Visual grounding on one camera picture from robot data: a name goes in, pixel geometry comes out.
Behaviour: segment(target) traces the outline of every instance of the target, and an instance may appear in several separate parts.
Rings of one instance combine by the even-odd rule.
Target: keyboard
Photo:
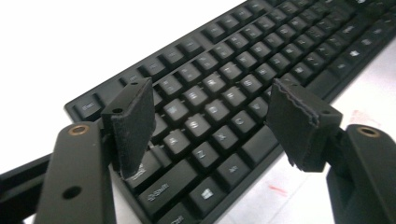
[[[212,223],[282,153],[265,125],[272,80],[330,102],[395,36],[395,13],[381,1],[246,1],[65,109],[96,121],[125,85],[151,77],[149,150],[134,177],[113,180],[143,223]]]

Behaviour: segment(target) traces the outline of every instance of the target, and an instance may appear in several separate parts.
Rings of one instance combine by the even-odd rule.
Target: mounting hole
[[[122,109],[121,108],[113,109],[113,113],[116,114],[122,113]]]
[[[89,129],[90,129],[90,126],[81,124],[81,125],[77,125],[77,126],[74,126],[73,128],[71,128],[69,130],[69,134],[70,135],[80,135],[80,134],[86,133]]]
[[[79,186],[73,186],[71,188],[68,188],[67,190],[64,191],[64,193],[62,194],[62,196],[64,197],[64,199],[66,200],[71,200],[76,198],[82,191],[82,188]]]
[[[379,137],[379,132],[369,127],[359,127],[358,132],[366,135],[367,137]]]

